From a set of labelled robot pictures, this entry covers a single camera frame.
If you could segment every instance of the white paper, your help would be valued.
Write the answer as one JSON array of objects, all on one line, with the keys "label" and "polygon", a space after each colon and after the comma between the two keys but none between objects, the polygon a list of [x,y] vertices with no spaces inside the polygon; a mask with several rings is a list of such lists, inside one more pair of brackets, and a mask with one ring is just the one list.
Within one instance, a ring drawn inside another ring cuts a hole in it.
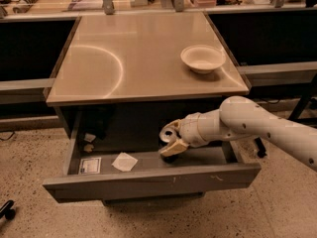
[{"label": "white paper", "polygon": [[133,158],[126,153],[121,153],[113,162],[112,166],[119,171],[129,172],[135,166],[137,161],[138,160],[136,158]]},{"label": "white paper", "polygon": [[95,135],[92,135],[90,133],[86,133],[85,134],[85,137],[84,137],[84,141],[87,141],[89,143],[91,143],[92,141],[94,141],[96,139],[96,136]]}]

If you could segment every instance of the floor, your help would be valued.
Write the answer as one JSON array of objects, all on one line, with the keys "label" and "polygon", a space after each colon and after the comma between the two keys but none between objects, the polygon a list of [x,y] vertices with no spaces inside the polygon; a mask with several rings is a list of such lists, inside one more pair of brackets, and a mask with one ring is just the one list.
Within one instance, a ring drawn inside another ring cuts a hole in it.
[{"label": "floor", "polygon": [[[265,108],[274,109],[274,105]],[[63,129],[41,126],[17,130],[11,139],[0,142],[0,198],[3,203],[13,199],[17,211],[11,221],[0,219],[0,237],[302,238],[317,234],[317,174],[269,142],[264,141],[267,156],[259,159],[251,139],[238,141],[245,161],[262,166],[249,188],[107,206],[97,200],[57,203],[42,183],[62,175],[69,141]],[[9,136],[0,134],[2,139]]]}]

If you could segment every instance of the sticker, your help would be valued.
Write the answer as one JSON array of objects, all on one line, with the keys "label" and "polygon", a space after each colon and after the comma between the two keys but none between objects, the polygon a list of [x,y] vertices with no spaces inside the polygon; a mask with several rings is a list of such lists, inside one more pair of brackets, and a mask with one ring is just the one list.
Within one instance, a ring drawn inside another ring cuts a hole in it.
[{"label": "sticker", "polygon": [[81,159],[79,166],[79,174],[99,174],[101,158]]}]

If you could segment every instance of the desk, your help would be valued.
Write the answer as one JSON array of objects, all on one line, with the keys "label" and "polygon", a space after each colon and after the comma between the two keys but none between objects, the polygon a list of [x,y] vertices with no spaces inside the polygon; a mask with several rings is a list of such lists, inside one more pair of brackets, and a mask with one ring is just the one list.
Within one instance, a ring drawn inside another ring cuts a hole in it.
[{"label": "desk", "polygon": [[248,93],[228,56],[222,67],[208,75],[186,67],[180,53],[197,44],[223,49],[201,12],[82,17],[47,104]]},{"label": "desk", "polygon": [[[64,177],[44,181],[56,200],[109,201],[249,186],[260,165],[244,163],[234,145],[191,149],[171,163],[159,155],[159,128],[167,121],[211,110],[213,96],[249,91],[228,56],[209,75],[184,66],[180,52],[195,44],[221,48],[201,12],[81,18],[47,100],[70,136]],[[92,153],[84,151],[86,133],[97,136]],[[128,173],[112,166],[121,152],[138,160]],[[87,159],[98,160],[98,174],[81,173],[80,163]]]}]

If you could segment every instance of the open drawer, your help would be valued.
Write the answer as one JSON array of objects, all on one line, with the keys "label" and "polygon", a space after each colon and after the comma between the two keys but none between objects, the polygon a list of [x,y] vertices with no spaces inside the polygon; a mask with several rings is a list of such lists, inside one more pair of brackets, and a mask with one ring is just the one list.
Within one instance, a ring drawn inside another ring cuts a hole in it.
[{"label": "open drawer", "polygon": [[[162,126],[197,107],[206,112],[210,103],[179,100],[78,107],[64,176],[46,179],[44,187],[57,201],[111,201],[248,187],[261,166],[243,163],[234,144],[214,142],[174,159],[163,159],[158,152]],[[89,144],[86,133],[96,136],[91,153],[84,151]],[[121,152],[138,160],[130,172],[112,166]],[[83,160],[91,161],[91,173],[82,169]]]}]

